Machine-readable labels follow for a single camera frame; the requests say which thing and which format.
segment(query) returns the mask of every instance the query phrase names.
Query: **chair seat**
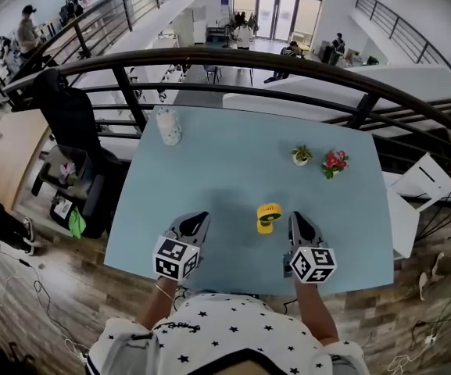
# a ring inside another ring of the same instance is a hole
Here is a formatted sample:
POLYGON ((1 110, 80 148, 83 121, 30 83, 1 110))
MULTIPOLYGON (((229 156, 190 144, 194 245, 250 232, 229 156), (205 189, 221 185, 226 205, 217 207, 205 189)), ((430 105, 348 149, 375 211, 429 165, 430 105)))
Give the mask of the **chair seat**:
POLYGON ((413 250, 420 213, 392 189, 387 190, 387 199, 393 248, 402 258, 407 259, 413 250))

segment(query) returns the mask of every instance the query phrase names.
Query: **black cap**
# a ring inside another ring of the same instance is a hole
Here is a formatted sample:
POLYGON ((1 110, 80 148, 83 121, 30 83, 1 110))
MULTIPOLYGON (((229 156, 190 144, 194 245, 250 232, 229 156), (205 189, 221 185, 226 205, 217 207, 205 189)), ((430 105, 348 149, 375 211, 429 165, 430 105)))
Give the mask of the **black cap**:
POLYGON ((36 9, 32 5, 26 5, 23 7, 22 14, 32 14, 35 13, 36 9))

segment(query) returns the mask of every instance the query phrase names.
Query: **yellow fan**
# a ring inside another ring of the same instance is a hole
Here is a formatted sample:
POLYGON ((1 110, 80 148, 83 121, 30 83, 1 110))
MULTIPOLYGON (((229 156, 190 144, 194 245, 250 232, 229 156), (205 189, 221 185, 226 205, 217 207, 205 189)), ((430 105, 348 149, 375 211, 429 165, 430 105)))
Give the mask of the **yellow fan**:
POLYGON ((256 215, 258 217, 258 221, 256 221, 258 233, 271 234, 274 231, 272 223, 281 218, 281 206, 276 203, 261 205, 258 208, 256 215))

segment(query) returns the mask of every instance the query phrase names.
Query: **white shirt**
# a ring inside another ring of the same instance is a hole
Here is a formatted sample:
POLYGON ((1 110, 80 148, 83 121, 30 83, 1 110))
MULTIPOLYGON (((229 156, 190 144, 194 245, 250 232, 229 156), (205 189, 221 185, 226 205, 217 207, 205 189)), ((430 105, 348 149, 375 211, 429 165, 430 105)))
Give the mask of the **white shirt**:
POLYGON ((111 319, 91 347, 91 374, 215 373, 253 361, 269 373, 369 375, 362 349, 351 341, 323 346, 300 321, 243 295, 190 298, 152 331, 111 319))
POLYGON ((249 47, 249 42, 253 39, 253 30, 250 27, 237 27, 234 35, 238 40, 238 47, 249 47))

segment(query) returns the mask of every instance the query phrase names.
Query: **bracelet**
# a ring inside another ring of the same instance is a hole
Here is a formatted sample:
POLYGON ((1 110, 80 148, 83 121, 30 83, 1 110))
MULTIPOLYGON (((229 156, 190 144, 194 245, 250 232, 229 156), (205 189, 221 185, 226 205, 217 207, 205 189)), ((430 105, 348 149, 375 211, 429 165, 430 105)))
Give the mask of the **bracelet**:
POLYGON ((168 294, 166 293, 166 291, 163 290, 162 287, 160 287, 160 286, 157 284, 157 282, 156 282, 156 288, 159 289, 162 293, 164 293, 164 294, 168 297, 169 300, 171 300, 171 301, 174 300, 170 295, 168 295, 168 294))

